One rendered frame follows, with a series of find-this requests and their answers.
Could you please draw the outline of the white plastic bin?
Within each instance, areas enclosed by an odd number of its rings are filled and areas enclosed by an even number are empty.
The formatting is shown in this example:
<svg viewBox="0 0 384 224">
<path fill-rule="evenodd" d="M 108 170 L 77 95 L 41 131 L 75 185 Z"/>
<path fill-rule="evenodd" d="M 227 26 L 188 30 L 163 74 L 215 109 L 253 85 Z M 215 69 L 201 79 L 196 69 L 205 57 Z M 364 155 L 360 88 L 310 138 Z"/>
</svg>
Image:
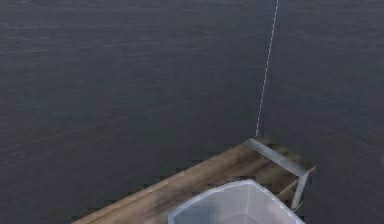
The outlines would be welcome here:
<svg viewBox="0 0 384 224">
<path fill-rule="evenodd" d="M 268 189 L 253 180 L 207 190 L 168 214 L 168 224 L 305 224 Z"/>
</svg>

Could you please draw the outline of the grey metal bracket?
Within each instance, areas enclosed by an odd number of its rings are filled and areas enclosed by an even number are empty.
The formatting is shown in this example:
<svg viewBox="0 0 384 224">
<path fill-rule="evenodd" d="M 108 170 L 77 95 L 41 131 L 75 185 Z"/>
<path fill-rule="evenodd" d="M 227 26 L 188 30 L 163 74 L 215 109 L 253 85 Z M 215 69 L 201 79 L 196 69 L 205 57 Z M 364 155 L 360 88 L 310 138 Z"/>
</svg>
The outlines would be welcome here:
<svg viewBox="0 0 384 224">
<path fill-rule="evenodd" d="M 285 170 L 289 171 L 293 175 L 299 178 L 296 191 L 294 193 L 293 200 L 291 202 L 291 209 L 296 211 L 299 208 L 299 203 L 301 196 L 303 194 L 310 170 L 306 169 L 304 166 L 299 165 L 298 163 L 293 162 L 288 157 L 278 153 L 272 148 L 262 144 L 260 141 L 255 138 L 249 138 L 244 142 L 245 145 L 257 151 L 261 155 L 267 157 L 274 163 L 278 164 Z"/>
</svg>

